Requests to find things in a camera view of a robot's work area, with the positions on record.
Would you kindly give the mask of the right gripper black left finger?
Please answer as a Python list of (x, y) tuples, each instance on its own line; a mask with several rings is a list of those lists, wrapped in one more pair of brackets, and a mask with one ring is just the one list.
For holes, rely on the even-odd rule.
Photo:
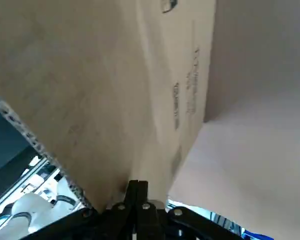
[(25, 236), (24, 240), (118, 240), (128, 223), (136, 202), (138, 180), (127, 185), (123, 201), (102, 213), (82, 208), (44, 228)]

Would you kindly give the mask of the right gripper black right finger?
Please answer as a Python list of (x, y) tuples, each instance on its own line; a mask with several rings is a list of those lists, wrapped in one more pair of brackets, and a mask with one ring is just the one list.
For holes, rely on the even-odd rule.
[(148, 199), (148, 182), (138, 182), (139, 240), (241, 240), (238, 234), (206, 219), (198, 213), (177, 206), (169, 211)]

